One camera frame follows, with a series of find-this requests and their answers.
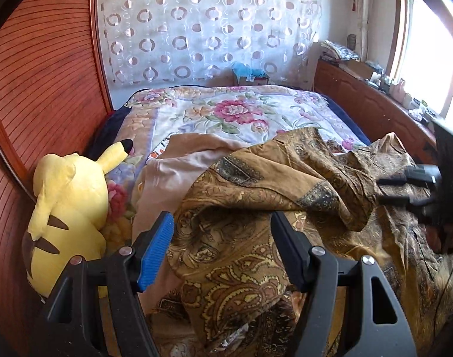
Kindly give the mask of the cardboard box on sideboard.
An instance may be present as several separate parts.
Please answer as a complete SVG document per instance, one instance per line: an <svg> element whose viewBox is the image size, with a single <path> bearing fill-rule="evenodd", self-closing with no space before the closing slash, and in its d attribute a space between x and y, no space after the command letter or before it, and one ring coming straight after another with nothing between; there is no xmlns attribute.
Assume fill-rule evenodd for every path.
<svg viewBox="0 0 453 357"><path fill-rule="evenodd" d="M372 67L359 60L343 60L340 67L349 74L365 80L371 80L375 73Z"/></svg>

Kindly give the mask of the floral bed blanket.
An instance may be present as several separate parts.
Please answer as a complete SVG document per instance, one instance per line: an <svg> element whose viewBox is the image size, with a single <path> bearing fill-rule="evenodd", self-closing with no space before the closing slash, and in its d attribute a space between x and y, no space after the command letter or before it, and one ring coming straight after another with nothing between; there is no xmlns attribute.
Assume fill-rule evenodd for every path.
<svg viewBox="0 0 453 357"><path fill-rule="evenodd" d="M247 145L313 126L334 153L370 143L333 100L319 93L279 85L205 88L178 86L142 90L109 115L86 155L97 158L120 140L131 140L127 159L107 174L110 211L102 234L110 248L130 242L136 215L136 179L159 157L174 134L214 134Z"/></svg>

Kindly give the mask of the red wooden wardrobe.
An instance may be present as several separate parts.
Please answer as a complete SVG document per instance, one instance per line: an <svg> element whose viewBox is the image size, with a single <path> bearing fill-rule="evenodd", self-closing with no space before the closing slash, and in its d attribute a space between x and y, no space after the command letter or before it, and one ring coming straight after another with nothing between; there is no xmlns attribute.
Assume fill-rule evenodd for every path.
<svg viewBox="0 0 453 357"><path fill-rule="evenodd" d="M17 356L41 304L22 256L35 165L84 151L112 109L96 18L96 0L0 0L0 335Z"/></svg>

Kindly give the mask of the blue box at headboard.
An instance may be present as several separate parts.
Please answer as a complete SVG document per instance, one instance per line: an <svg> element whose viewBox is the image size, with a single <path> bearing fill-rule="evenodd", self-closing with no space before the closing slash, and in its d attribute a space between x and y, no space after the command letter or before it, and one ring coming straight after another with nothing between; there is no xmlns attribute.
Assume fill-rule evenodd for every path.
<svg viewBox="0 0 453 357"><path fill-rule="evenodd" d="M269 76L262 68L252 68L249 65L234 62L231 71L237 86L267 85L269 82Z"/></svg>

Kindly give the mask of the beige plain cloth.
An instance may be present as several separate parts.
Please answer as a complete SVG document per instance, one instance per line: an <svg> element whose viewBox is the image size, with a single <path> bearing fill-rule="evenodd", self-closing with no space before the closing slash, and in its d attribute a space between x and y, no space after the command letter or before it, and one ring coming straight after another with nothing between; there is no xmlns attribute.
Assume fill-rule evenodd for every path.
<svg viewBox="0 0 453 357"><path fill-rule="evenodd" d="M248 146L216 134L172 135L166 150L150 159L136 179L131 195L136 210L132 238L150 230L161 212L174 213L192 184L213 163Z"/></svg>

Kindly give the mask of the wooden sideboard cabinet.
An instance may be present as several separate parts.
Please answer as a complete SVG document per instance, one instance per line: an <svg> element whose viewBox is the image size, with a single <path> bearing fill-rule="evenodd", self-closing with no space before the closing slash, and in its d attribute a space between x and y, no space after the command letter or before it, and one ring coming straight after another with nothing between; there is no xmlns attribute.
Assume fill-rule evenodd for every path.
<svg viewBox="0 0 453 357"><path fill-rule="evenodd" d="M393 132L415 161L424 164L436 162L432 132L379 90L320 59L314 75L314 91L339 105L370 141Z"/></svg>

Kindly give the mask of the yellow pikachu plush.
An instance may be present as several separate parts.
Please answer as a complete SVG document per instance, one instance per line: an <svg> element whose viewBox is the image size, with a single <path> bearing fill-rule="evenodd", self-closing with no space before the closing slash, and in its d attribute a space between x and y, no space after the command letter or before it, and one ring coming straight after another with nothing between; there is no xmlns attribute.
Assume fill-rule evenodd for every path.
<svg viewBox="0 0 453 357"><path fill-rule="evenodd" d="M74 256L101 259L106 240L101 233L109 211L105 175L133 149L132 140L112 144L92 160L77 153L47 154L33 176L35 209L23 236L27 280L47 298L65 265Z"/></svg>

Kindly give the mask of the window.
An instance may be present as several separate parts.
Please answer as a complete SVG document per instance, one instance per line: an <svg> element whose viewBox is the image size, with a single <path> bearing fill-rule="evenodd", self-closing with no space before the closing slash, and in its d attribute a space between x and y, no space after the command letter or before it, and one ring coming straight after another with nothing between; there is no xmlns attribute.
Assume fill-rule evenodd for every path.
<svg viewBox="0 0 453 357"><path fill-rule="evenodd" d="M453 38L423 0L403 0L405 34L397 77L453 129Z"/></svg>

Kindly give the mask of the circle pattern lace curtain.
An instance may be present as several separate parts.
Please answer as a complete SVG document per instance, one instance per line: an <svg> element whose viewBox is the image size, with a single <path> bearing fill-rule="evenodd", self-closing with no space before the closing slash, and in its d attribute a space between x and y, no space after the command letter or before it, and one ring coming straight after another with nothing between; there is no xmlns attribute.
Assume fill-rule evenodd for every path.
<svg viewBox="0 0 453 357"><path fill-rule="evenodd" d="M300 85L320 0L97 0L106 78L116 89L208 85L241 63Z"/></svg>

